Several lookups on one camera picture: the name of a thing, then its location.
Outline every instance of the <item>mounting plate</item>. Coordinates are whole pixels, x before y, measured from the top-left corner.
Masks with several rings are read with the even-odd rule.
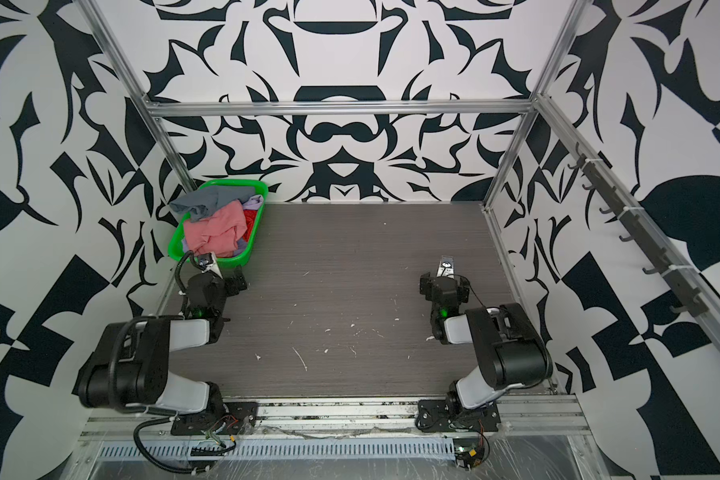
[[[458,432],[459,430],[480,430],[480,424],[486,432],[498,432],[501,417],[496,403],[474,411],[464,411],[456,418],[450,418],[445,400],[419,400],[416,426],[422,432]],[[458,428],[452,428],[451,422]]]
[[[256,413],[259,409],[259,404],[256,402],[224,402],[224,406],[229,413],[223,412],[221,418],[225,415],[231,415],[235,417],[237,422],[218,432],[219,435],[237,435],[245,425],[253,425],[256,421]],[[170,434],[175,436],[200,435],[200,431],[203,428],[208,428],[208,422],[200,424],[197,420],[198,418],[193,418],[192,416],[180,416],[174,421]]]

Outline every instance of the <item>laundry basket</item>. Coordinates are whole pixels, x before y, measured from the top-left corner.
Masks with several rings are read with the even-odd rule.
[[[256,242],[256,231],[259,229],[259,222],[261,222],[262,215],[264,215],[264,208],[266,207],[266,196],[269,193],[269,187],[267,187],[264,182],[260,182],[258,180],[245,180],[242,178],[217,178],[205,182],[198,188],[205,188],[210,185],[225,185],[230,187],[253,187],[254,190],[256,190],[257,195],[261,195],[264,197],[264,204],[259,208],[259,213],[256,215],[256,221],[253,222],[253,231],[251,232],[250,238],[248,240],[248,246],[246,246],[246,249],[238,256],[233,256],[232,258],[216,259],[220,268],[234,268],[238,265],[245,265],[248,263],[248,259],[251,256],[253,244]],[[179,228],[177,228],[176,232],[173,233],[173,238],[170,239],[170,244],[168,244],[168,255],[176,261],[181,260],[181,257],[184,256],[184,249],[182,248],[181,241],[184,238],[184,220],[189,217],[189,214],[186,214],[184,215],[184,217],[182,217],[179,222]]]

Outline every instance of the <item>metal vent grille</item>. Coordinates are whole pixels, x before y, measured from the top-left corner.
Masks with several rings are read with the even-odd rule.
[[[190,445],[182,440],[144,442],[158,458],[187,458]],[[343,458],[438,458],[452,460],[450,438],[346,438],[309,440],[240,440],[225,460],[317,460]],[[99,460],[103,462],[142,460],[132,442],[105,442]]]

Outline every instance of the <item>pink cloth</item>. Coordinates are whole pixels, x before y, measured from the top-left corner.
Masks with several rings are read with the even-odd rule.
[[[237,241],[246,232],[246,216],[240,200],[233,200],[213,215],[190,222],[184,220],[186,244],[196,254],[214,252],[228,258],[237,250]]]

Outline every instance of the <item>red cloth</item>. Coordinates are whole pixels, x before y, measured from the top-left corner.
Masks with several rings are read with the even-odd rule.
[[[190,222],[184,220],[186,244],[196,254],[214,252],[220,258],[233,256],[237,241],[246,233],[246,216],[240,200],[233,200],[213,215]]]
[[[251,237],[251,232],[253,232],[253,223],[256,222],[256,214],[259,213],[258,210],[243,210],[243,214],[246,216],[246,232],[242,236],[242,239],[246,242]]]

